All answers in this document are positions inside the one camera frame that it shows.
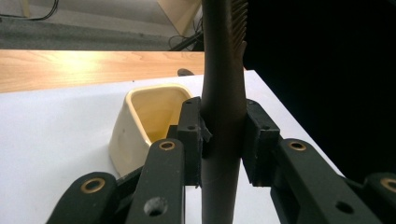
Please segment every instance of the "white table surface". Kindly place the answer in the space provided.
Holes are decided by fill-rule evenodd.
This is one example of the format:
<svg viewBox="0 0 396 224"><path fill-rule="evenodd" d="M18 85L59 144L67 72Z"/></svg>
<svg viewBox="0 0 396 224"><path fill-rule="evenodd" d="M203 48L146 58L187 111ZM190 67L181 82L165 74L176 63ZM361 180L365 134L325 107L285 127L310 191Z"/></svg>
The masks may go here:
<svg viewBox="0 0 396 224"><path fill-rule="evenodd" d="M125 94L136 87L178 83L200 96L203 77L0 94L0 223L45 223L77 178L91 172L119 178L107 146ZM245 72L245 83L247 98L261 104L283 138L310 143L341 175L255 71ZM234 223L279 223L269 192L249 185L241 166ZM186 223L201 224L201 191L194 187L186 188Z"/></svg>

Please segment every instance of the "curved black pipe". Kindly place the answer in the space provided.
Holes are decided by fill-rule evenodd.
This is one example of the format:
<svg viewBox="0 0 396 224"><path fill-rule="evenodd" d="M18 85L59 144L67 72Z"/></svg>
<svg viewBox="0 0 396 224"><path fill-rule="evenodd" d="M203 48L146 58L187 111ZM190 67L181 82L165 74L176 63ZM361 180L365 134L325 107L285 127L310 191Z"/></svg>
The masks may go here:
<svg viewBox="0 0 396 224"><path fill-rule="evenodd" d="M213 134L202 157L203 223L233 223L246 109L246 0L203 0L205 75L201 116Z"/></svg>

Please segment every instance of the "beige ceramic cup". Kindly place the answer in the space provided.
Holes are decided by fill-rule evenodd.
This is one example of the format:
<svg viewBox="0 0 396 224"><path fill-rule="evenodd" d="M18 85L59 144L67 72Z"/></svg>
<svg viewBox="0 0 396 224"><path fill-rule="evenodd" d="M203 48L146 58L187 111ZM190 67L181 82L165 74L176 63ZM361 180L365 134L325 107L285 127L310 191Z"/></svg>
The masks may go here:
<svg viewBox="0 0 396 224"><path fill-rule="evenodd" d="M120 176L145 164L151 143L166 138L177 125L182 103L192 98L179 84L163 84L129 91L109 143L110 158Z"/></svg>

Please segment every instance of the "wooden surface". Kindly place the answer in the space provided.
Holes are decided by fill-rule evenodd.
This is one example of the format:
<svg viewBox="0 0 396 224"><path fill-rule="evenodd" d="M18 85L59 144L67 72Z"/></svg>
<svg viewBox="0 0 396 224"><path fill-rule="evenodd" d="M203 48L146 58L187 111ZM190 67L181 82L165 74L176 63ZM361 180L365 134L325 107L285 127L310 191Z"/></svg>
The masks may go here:
<svg viewBox="0 0 396 224"><path fill-rule="evenodd" d="M0 49L0 92L32 91L204 73L203 52Z"/></svg>

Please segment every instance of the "black mechanical arm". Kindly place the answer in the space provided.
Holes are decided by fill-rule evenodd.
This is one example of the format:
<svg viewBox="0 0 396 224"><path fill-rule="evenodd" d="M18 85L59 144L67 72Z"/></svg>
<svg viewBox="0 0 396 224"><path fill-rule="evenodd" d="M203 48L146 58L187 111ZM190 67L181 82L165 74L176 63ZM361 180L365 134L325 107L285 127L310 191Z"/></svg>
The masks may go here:
<svg viewBox="0 0 396 224"><path fill-rule="evenodd" d="M154 142L141 168L116 180L77 179L49 224L184 223L185 186L202 189L205 224L233 223L242 160L253 187L271 187L281 223L395 223L396 174L356 183L300 139L283 139L246 98L242 57L246 0L203 0L205 76L201 97L182 105L177 126Z"/></svg>

